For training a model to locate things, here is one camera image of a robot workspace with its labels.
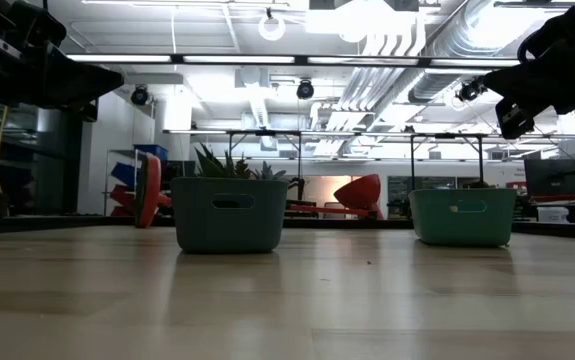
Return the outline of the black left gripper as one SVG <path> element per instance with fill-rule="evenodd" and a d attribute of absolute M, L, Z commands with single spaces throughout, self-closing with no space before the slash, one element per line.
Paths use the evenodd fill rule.
<path fill-rule="evenodd" d="M 40 7 L 0 7 L 0 103 L 78 112 L 124 76 L 68 58 L 66 29 Z"/>

